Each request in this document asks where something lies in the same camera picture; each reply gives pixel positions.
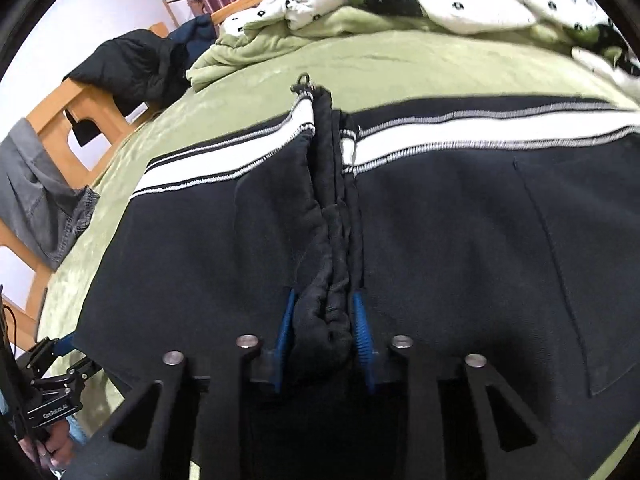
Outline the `person's left hand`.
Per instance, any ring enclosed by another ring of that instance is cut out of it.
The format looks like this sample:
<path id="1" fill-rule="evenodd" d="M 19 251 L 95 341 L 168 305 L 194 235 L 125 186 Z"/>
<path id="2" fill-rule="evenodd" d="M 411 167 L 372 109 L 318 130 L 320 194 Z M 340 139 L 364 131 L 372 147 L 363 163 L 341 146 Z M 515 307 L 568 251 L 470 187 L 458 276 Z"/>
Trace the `person's left hand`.
<path id="1" fill-rule="evenodd" d="M 32 443 L 29 438 L 19 440 L 23 452 L 35 464 L 50 469 L 65 469 L 74 457 L 74 442 L 70 436 L 70 423 L 58 420 L 47 429 L 48 440 Z"/>

